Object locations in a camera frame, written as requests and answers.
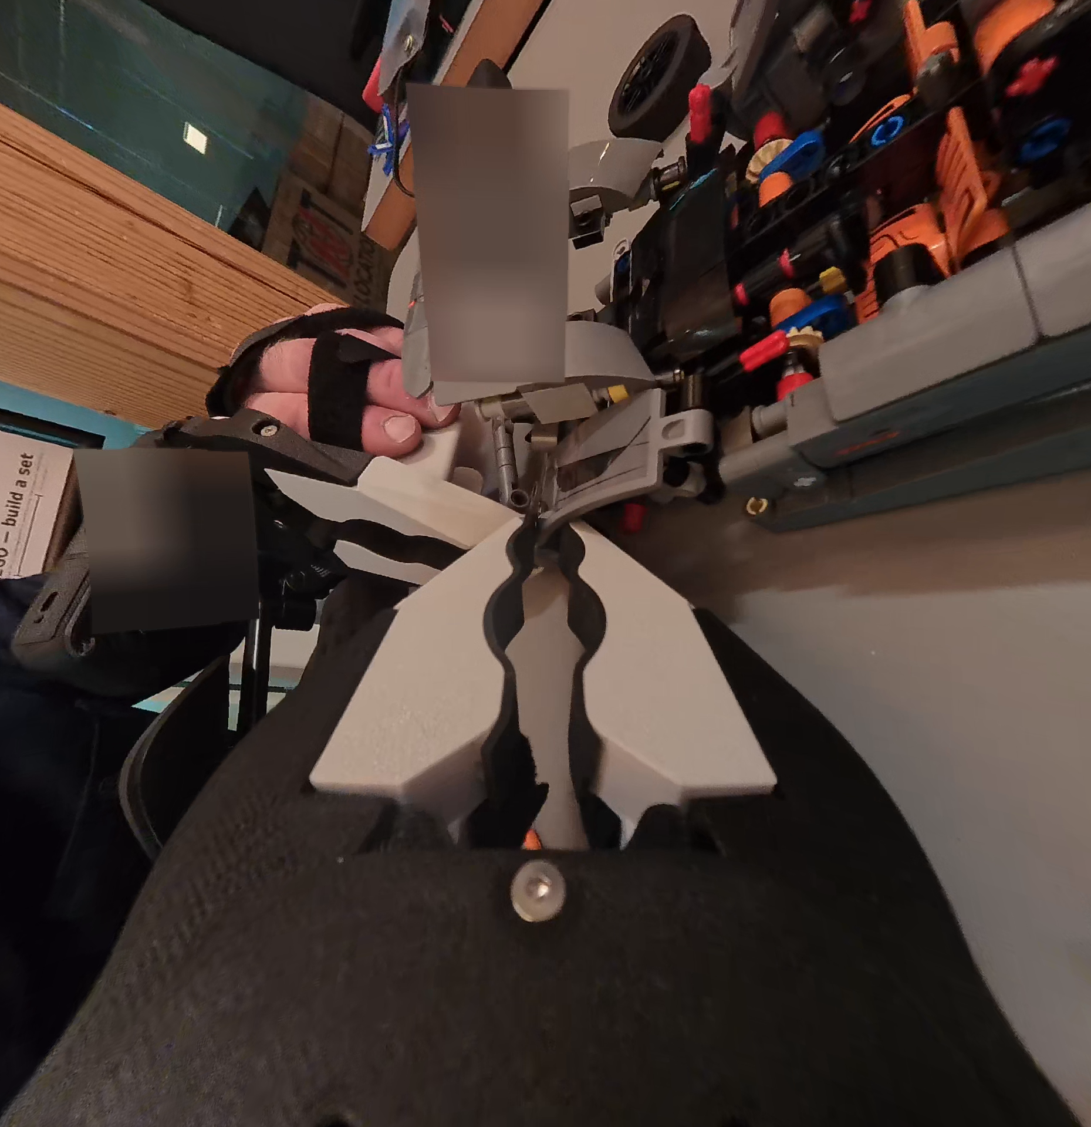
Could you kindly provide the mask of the grey lego car model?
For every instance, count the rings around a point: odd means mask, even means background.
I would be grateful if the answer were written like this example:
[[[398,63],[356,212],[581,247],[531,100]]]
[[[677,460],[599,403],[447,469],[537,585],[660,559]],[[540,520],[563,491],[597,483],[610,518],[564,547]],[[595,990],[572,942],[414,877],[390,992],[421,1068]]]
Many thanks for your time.
[[[666,142],[569,153],[569,239],[651,207],[564,379],[433,379],[555,527],[733,495],[776,531],[1091,465],[1091,2],[732,3]]]

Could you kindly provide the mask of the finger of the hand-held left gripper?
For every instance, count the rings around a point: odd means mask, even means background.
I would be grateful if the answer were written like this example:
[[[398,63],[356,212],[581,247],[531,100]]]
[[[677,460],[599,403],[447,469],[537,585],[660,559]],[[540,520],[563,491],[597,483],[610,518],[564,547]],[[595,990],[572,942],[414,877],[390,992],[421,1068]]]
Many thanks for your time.
[[[336,529],[334,553],[353,572],[425,585],[476,546],[472,533],[446,530]]]
[[[454,482],[463,443],[463,427],[431,431],[411,456],[372,459],[354,486],[272,469],[268,477],[289,500],[328,522],[364,520],[469,551],[498,531],[518,529],[524,517]]]

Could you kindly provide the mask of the plywood panel stack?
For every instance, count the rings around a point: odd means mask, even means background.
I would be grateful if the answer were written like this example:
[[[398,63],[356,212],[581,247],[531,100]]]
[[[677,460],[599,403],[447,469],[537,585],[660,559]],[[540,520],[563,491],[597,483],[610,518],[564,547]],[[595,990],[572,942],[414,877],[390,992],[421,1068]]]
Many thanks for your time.
[[[0,381],[159,427],[245,338],[334,303],[0,104]]]

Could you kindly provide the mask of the cardboard boxes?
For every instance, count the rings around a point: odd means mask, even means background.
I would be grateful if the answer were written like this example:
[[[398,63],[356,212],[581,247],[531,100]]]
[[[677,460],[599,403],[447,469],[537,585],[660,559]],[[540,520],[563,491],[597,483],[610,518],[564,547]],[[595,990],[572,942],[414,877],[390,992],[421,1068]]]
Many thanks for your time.
[[[340,302],[384,312],[397,252],[363,233],[373,135],[310,98],[277,181],[263,252]]]

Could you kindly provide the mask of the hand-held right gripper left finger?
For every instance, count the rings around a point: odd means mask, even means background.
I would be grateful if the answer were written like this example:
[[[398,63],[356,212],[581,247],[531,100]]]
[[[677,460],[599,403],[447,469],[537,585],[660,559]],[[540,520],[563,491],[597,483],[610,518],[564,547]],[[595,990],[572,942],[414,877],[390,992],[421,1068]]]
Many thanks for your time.
[[[476,844],[523,844],[529,743],[506,651],[528,575],[529,520],[515,517],[405,598],[311,785],[464,823]]]

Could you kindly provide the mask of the black lego tire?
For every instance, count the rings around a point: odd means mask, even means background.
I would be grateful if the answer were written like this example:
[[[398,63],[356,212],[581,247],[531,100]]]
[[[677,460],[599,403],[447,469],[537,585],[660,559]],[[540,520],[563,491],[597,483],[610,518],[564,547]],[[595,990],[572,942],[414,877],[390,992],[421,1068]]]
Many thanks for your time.
[[[710,67],[710,47],[694,17],[666,21],[625,68],[610,104],[610,133],[667,142],[688,117],[690,92]]]

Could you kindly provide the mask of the white printed sign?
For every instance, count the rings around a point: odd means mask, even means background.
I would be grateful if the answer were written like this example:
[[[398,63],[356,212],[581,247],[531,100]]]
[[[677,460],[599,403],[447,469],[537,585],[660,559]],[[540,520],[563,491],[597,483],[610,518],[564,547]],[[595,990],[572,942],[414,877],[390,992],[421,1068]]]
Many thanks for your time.
[[[72,446],[0,430],[0,581],[41,575],[77,531],[80,492]]]

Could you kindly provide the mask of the person's left hand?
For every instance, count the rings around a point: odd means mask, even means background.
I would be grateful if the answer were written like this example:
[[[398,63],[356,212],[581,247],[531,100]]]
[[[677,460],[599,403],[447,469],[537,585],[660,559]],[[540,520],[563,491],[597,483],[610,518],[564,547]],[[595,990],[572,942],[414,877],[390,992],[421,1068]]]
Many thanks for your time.
[[[375,457],[416,452],[459,416],[403,381],[403,325],[384,313],[324,304],[240,346],[207,396],[211,417],[249,408],[318,444]]]

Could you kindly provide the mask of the black metal rod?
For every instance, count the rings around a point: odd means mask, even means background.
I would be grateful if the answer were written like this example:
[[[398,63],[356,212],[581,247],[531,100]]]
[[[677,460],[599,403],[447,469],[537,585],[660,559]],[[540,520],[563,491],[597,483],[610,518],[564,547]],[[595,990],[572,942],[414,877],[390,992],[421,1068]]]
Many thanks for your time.
[[[238,734],[247,735],[268,713],[271,688],[272,621],[262,601],[243,644]]]

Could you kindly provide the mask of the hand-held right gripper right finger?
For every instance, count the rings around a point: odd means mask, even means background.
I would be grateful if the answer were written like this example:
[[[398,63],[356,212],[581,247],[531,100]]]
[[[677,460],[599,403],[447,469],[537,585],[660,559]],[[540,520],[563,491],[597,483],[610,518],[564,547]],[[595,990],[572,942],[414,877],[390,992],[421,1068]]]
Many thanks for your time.
[[[601,533],[562,531],[567,625],[581,644],[568,755],[592,848],[620,848],[657,808],[771,795],[779,778],[701,614]]]

